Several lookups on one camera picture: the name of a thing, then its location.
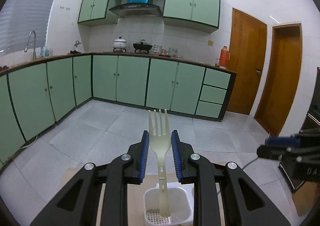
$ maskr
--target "cooking pot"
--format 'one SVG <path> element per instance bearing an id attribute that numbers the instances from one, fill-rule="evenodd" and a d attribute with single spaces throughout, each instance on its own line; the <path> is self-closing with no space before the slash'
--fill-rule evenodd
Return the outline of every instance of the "cooking pot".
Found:
<path id="1" fill-rule="evenodd" d="M 133 47 L 135 48 L 134 50 L 135 53 L 137 53 L 138 51 L 141 52 L 141 50 L 144 50 L 144 51 L 147 51 L 147 54 L 148 54 L 149 50 L 152 48 L 152 45 L 146 43 L 146 40 L 142 39 L 140 42 L 134 43 Z"/>
<path id="2" fill-rule="evenodd" d="M 113 40 L 113 51 L 115 52 L 116 49 L 121 49 L 121 51 L 126 52 L 126 46 L 127 46 L 127 41 L 124 40 L 123 38 L 121 38 L 121 36 L 119 36 L 119 38 Z"/>

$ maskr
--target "basket mesh bottom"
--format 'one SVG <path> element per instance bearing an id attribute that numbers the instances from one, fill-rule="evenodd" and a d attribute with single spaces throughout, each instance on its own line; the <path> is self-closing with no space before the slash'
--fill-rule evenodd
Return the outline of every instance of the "basket mesh bottom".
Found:
<path id="1" fill-rule="evenodd" d="M 170 225 L 170 217 L 161 217 L 157 210 L 147 211 L 147 219 L 154 225 Z"/>

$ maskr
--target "kitchen countertop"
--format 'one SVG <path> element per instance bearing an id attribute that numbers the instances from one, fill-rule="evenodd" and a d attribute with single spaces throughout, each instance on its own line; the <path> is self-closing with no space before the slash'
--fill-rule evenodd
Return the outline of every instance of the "kitchen countertop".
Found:
<path id="1" fill-rule="evenodd" d="M 32 65 L 46 63 L 46 62 L 64 59 L 64 58 L 78 57 L 78 56 L 83 56 L 83 55 L 120 55 L 120 56 L 148 57 L 148 58 L 153 58 L 153 59 L 162 59 L 162 60 L 174 61 L 174 62 L 179 62 L 179 63 L 187 63 L 187 64 L 208 67 L 210 69 L 215 69 L 215 70 L 225 72 L 225 73 L 230 73 L 230 74 L 235 73 L 233 71 L 229 71 L 229 70 L 222 69 L 222 68 L 217 68 L 211 64 L 207 64 L 207 63 L 203 63 L 203 62 L 196 62 L 196 61 L 179 59 L 179 58 L 163 57 L 163 56 L 158 56 L 158 55 L 153 55 L 153 54 L 122 53 L 122 52 L 115 52 L 115 53 L 114 52 L 85 52 L 85 53 L 80 53 L 80 54 L 68 53 L 68 54 L 64 54 L 64 55 L 50 56 L 50 57 L 46 57 L 46 58 L 35 59 L 35 60 L 29 61 L 29 62 L 20 63 L 17 65 L 11 66 L 8 69 L 0 71 L 0 76 L 3 76 L 7 73 L 11 73 L 13 71 L 17 71 L 19 69 L 29 67 Z"/>

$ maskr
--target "window blind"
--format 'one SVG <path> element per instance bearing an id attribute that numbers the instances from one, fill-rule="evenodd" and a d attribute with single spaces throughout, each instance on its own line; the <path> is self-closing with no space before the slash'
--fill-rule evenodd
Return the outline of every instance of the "window blind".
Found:
<path id="1" fill-rule="evenodd" d="M 7 0 L 0 11 L 0 56 L 23 51 L 30 31 L 36 47 L 44 46 L 53 0 Z M 28 48 L 33 47 L 33 34 Z"/>

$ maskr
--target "faucet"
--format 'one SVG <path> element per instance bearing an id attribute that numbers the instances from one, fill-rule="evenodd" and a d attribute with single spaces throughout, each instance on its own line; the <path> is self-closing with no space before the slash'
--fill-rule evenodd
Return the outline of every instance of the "faucet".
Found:
<path id="1" fill-rule="evenodd" d="M 28 44 L 29 44 L 29 40 L 30 40 L 32 33 L 34 33 L 34 37 L 35 37 L 33 40 L 33 53 L 32 53 L 32 59 L 34 60 L 36 58 L 36 32 L 34 30 L 32 30 L 29 34 L 28 42 L 27 42 L 27 45 L 26 45 L 26 48 L 24 49 L 24 51 L 27 52 L 27 50 L 28 50 Z"/>

